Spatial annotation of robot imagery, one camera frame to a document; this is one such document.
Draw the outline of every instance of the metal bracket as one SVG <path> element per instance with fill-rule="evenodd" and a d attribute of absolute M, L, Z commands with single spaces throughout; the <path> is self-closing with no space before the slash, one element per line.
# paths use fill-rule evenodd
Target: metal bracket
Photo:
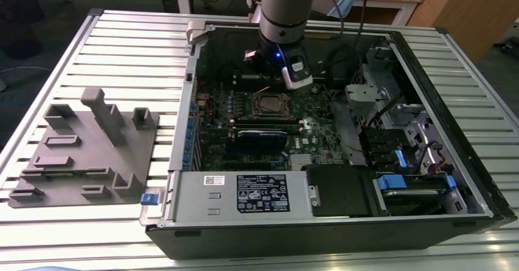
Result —
<path fill-rule="evenodd" d="M 205 39 L 205 21 L 204 20 L 190 20 L 186 23 L 185 29 L 185 38 L 186 43 L 190 45 L 198 43 L 202 39 Z"/>

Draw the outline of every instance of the slotted metal table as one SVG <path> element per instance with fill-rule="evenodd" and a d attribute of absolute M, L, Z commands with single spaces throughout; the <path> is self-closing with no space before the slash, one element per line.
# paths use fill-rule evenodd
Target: slotted metal table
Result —
<path fill-rule="evenodd" d="M 185 74 L 185 28 L 192 19 L 245 22 L 229 16 L 97 11 L 89 15 L 0 155 L 0 271 L 60 266 L 82 270 L 514 270 L 519 222 L 484 234 L 458 236 L 425 250 L 252 259 L 169 260 L 144 234 L 140 219 L 158 207 L 102 205 L 11 209 L 6 205 L 21 169 L 36 149 L 49 104 L 74 110 L 85 87 L 102 87 L 120 111 L 160 113 L 148 188 L 166 183 L 168 158 Z M 313 26 L 337 27 L 334 22 Z M 366 25 L 397 30 L 519 215 L 519 121 L 448 34 L 432 28 Z"/>

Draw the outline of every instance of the blue latch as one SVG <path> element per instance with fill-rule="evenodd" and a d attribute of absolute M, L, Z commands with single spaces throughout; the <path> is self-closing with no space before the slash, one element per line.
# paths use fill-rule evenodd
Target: blue latch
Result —
<path fill-rule="evenodd" d="M 394 150 L 394 153 L 396 153 L 396 157 L 397 157 L 397 162 L 400 163 L 400 167 L 406 168 L 406 161 L 404 158 L 404 154 L 401 153 L 401 151 L 398 149 Z"/>
<path fill-rule="evenodd" d="M 452 176 L 445 177 L 446 186 L 449 189 L 454 189 L 456 187 L 456 181 L 453 180 Z"/>
<path fill-rule="evenodd" d="M 380 190 L 386 189 L 406 189 L 406 184 L 402 175 L 382 175 L 376 179 Z"/>
<path fill-rule="evenodd" d="M 144 193 L 140 196 L 141 205 L 158 205 L 158 194 Z"/>

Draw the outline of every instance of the wire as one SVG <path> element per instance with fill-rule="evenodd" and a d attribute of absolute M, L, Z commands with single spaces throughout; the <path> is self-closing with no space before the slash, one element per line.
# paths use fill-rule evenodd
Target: wire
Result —
<path fill-rule="evenodd" d="M 357 151 L 357 152 L 360 152 L 360 153 L 362 153 L 362 154 L 365 153 L 364 151 L 361 151 L 361 150 L 353 148 L 350 145 L 348 145 L 348 144 L 341 140 L 341 137 L 340 137 L 338 134 L 337 134 L 337 138 L 338 138 L 338 140 L 340 140 L 340 144 L 345 145 L 350 150 Z"/>
<path fill-rule="evenodd" d="M 357 151 L 357 152 L 360 152 L 360 153 L 365 153 L 364 151 L 361 151 L 361 150 L 358 150 L 358 149 L 356 149 L 356 148 L 353 148 L 353 147 L 350 147 L 349 145 L 346 145 L 345 143 L 342 143 L 350 150 L 353 150 L 353 151 Z"/>
<path fill-rule="evenodd" d="M 332 0 L 332 2 L 333 2 L 333 5 L 334 5 L 334 9 L 336 9 L 336 11 L 337 11 L 337 14 L 338 14 L 340 31 L 338 31 L 337 34 L 334 34 L 332 37 L 329 37 L 329 39 L 337 39 L 337 38 L 344 34 L 344 19 L 342 19 L 342 17 L 341 17 L 341 13 L 340 13 L 337 1 L 336 1 L 336 0 Z"/>
<path fill-rule="evenodd" d="M 380 116 L 385 113 L 385 111 L 389 110 L 392 108 L 392 106 L 394 106 L 396 102 L 401 99 L 401 97 L 402 97 L 402 94 L 398 93 L 398 95 L 389 100 L 389 102 L 381 108 L 381 110 L 378 112 L 376 112 L 373 118 L 370 118 L 369 122 L 366 123 L 366 127 L 369 127 L 370 124 L 374 122 L 374 120 L 377 118 L 380 118 Z"/>
<path fill-rule="evenodd" d="M 358 30 L 356 31 L 356 36 L 354 36 L 353 45 L 352 45 L 352 48 L 353 48 L 353 50 L 356 51 L 356 56 L 357 56 L 357 58 L 358 58 L 358 64 L 362 63 L 362 59 L 361 59 L 361 57 L 360 57 L 358 51 L 356 50 L 356 45 L 358 44 L 360 34 L 362 33 L 362 29 L 364 29 L 365 7 L 366 7 L 366 0 L 362 0 L 362 9 L 361 9 L 361 11 L 360 11 Z M 329 61 L 333 60 L 334 54 L 336 54 L 336 52 L 333 53 L 332 56 L 329 55 L 329 57 L 328 57 L 328 60 L 329 60 Z M 348 59 L 349 59 L 348 57 L 344 57 L 344 58 L 341 58 L 340 60 L 333 61 L 332 63 L 328 63 L 324 67 L 332 67 L 334 64 L 341 63 L 342 61 L 345 61 L 345 60 L 348 60 Z"/>
<path fill-rule="evenodd" d="M 268 88 L 269 88 L 269 86 L 264 87 L 264 88 L 260 89 L 256 93 L 253 93 L 252 96 L 253 96 L 254 94 L 258 94 L 260 92 L 262 92 L 262 91 L 266 90 Z"/>
<path fill-rule="evenodd" d="M 360 24 L 358 24 L 358 31 L 356 32 L 356 38 L 354 38 L 354 42 L 353 42 L 353 49 L 356 49 L 356 44 L 358 43 L 360 34 L 362 33 L 365 6 L 366 6 L 366 0 L 362 0 L 362 10 L 360 11 Z"/>
<path fill-rule="evenodd" d="M 434 140 L 430 140 L 425 145 L 424 145 L 424 148 L 421 150 L 421 153 L 420 153 L 420 156 L 417 158 L 417 162 L 416 162 L 416 169 L 414 169 L 414 172 L 413 172 L 413 175 L 412 176 L 417 176 L 418 175 L 418 172 L 420 172 L 420 168 L 421 168 L 421 163 L 422 163 L 422 159 L 424 159 L 424 155 L 426 154 L 426 150 L 428 148 L 438 142 L 434 141 Z"/>
<path fill-rule="evenodd" d="M 19 67 L 11 67 L 10 69 L 3 69 L 2 71 L 0 71 L 0 74 L 2 74 L 3 72 L 10 72 L 11 70 L 15 70 L 15 69 L 40 69 L 40 70 L 45 70 L 46 72 L 52 72 L 50 69 L 46 69 L 45 67 L 38 67 L 38 66 L 19 66 Z"/>
<path fill-rule="evenodd" d="M 446 158 L 445 156 L 441 154 L 441 152 L 437 150 L 436 151 L 437 153 L 437 156 L 441 158 L 441 161 L 436 164 L 436 166 L 433 167 L 430 173 L 433 174 L 437 174 L 437 172 L 440 171 L 441 167 L 446 164 Z"/>
<path fill-rule="evenodd" d="M 324 84 L 322 84 L 322 89 L 324 89 L 324 92 L 328 95 L 328 97 L 333 98 Z"/>

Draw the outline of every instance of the label sticker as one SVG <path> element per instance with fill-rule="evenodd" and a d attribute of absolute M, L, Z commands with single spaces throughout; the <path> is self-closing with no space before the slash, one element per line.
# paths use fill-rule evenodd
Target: label sticker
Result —
<path fill-rule="evenodd" d="M 225 185 L 225 176 L 204 176 L 204 185 Z"/>
<path fill-rule="evenodd" d="M 236 184 L 240 213 L 290 211 L 285 175 L 240 175 Z"/>

